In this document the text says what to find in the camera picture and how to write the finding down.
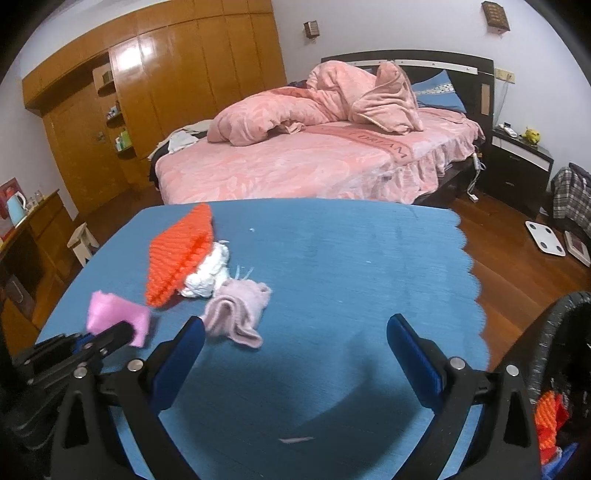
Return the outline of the pink cloth pouch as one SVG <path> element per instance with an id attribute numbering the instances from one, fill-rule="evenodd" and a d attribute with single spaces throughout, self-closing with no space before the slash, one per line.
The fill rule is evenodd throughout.
<path id="1" fill-rule="evenodd" d="M 113 293 L 95 291 L 91 295 L 86 330 L 98 335 L 119 322 L 127 322 L 134 329 L 130 345 L 142 348 L 150 329 L 150 309 Z"/>

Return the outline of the orange foam net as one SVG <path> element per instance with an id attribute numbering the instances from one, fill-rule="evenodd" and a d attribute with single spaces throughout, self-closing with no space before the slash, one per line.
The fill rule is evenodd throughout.
<path id="1" fill-rule="evenodd" d="M 171 227 L 152 239 L 145 301 L 149 307 L 164 306 L 185 278 L 211 254 L 213 227 L 211 208 L 197 204 Z"/>
<path id="2" fill-rule="evenodd" d="M 557 454 L 558 433 L 569 419 L 570 414 L 560 393 L 547 391 L 541 396 L 536 404 L 534 420 L 542 465 L 549 463 Z"/>

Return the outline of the blue plastic bag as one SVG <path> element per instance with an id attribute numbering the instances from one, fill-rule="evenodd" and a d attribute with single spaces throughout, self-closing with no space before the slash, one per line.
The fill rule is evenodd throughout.
<path id="1" fill-rule="evenodd" d="M 542 479 L 555 479 L 557 475 L 563 470 L 578 447 L 578 443 L 572 443 L 565 449 L 558 448 L 555 455 L 549 460 L 549 462 L 542 466 Z"/>

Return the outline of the black lined trash bin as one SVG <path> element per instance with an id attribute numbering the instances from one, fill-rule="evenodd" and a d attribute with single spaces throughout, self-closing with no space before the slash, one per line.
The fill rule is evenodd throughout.
<path id="1" fill-rule="evenodd" d="M 567 294 L 525 330 L 498 367 L 516 366 L 535 415 L 547 391 L 563 396 L 570 419 L 557 436 L 558 448 L 579 447 L 555 479 L 590 477 L 590 294 Z"/>

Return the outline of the wooden side cabinet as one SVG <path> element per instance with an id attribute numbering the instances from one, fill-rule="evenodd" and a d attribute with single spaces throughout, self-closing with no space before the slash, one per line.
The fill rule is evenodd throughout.
<path id="1" fill-rule="evenodd" d="M 67 242 L 75 225 L 53 192 L 1 246 L 1 332 L 15 356 L 31 347 L 81 269 Z"/>

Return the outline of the small white stool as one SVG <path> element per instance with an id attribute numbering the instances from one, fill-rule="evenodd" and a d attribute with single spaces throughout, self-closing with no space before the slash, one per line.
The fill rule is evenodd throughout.
<path id="1" fill-rule="evenodd" d="M 87 223 L 84 222 L 73 231 L 67 242 L 67 247 L 73 252 L 81 266 L 85 267 L 100 248 L 100 244 L 90 232 Z"/>

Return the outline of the blue kettle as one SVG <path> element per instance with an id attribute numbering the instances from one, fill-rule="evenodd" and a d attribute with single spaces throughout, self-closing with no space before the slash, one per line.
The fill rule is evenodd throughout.
<path id="1" fill-rule="evenodd" d="M 7 194 L 6 206 L 11 222 L 17 227 L 27 216 L 26 198 L 19 191 Z"/>

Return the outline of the white bathroom scale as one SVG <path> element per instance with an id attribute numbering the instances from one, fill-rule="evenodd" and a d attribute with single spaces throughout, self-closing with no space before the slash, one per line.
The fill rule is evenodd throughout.
<path id="1" fill-rule="evenodd" d="M 566 256 L 563 245 L 550 227 L 532 221 L 526 221 L 525 226 L 542 253 L 558 257 Z"/>

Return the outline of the book on floor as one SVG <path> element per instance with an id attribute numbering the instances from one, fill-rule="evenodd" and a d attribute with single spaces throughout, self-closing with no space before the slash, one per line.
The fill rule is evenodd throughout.
<path id="1" fill-rule="evenodd" d="M 591 266 L 591 257 L 585 243 L 570 231 L 564 232 L 568 252 L 587 268 Z"/>

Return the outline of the bed with pink sheet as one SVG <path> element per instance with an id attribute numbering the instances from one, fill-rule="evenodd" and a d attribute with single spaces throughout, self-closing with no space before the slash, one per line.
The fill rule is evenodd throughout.
<path id="1" fill-rule="evenodd" d="M 485 135 L 449 110 L 423 108 L 424 131 L 386 134 L 335 122 L 235 147 L 197 141 L 155 163 L 166 204 L 267 198 L 329 198 L 412 204 L 438 190 L 446 169 L 470 161 Z"/>

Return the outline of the yellow plush toy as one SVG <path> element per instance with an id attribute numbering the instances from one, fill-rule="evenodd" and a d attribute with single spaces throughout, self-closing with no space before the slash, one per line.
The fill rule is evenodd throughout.
<path id="1" fill-rule="evenodd" d="M 541 140 L 540 132 L 532 128 L 527 128 L 521 137 L 524 141 L 533 146 L 537 146 Z"/>

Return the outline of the pink duvet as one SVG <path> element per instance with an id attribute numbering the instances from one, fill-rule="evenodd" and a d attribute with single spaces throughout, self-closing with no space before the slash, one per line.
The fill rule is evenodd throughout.
<path id="1" fill-rule="evenodd" d="M 331 60 L 315 66 L 304 87 L 274 88 L 226 107 L 212 120 L 207 140 L 242 147 L 266 140 L 279 127 L 297 131 L 334 122 L 398 135 L 424 129 L 410 80 L 396 63 L 383 62 L 372 74 Z"/>

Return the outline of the blue pillow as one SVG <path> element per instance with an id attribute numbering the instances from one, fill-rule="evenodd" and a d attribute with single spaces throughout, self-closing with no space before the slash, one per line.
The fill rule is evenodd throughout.
<path id="1" fill-rule="evenodd" d="M 421 108 L 439 108 L 467 113 L 446 70 L 428 80 L 414 83 L 412 89 Z"/>

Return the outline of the black headboard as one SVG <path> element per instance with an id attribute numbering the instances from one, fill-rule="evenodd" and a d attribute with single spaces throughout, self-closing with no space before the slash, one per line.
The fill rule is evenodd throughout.
<path id="1" fill-rule="evenodd" d="M 447 71 L 467 116 L 476 121 L 485 136 L 493 130 L 495 65 L 489 58 L 434 50 L 396 49 L 346 53 L 322 57 L 322 62 L 339 60 L 360 68 L 376 69 L 383 61 L 394 61 L 412 83 L 423 82 Z"/>

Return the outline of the wall lamp left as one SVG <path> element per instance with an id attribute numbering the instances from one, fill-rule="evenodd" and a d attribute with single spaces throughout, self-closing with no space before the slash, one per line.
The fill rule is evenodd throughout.
<path id="1" fill-rule="evenodd" d="M 318 21 L 312 20 L 304 22 L 304 34 L 308 39 L 318 38 L 320 35 L 320 27 L 318 27 Z"/>

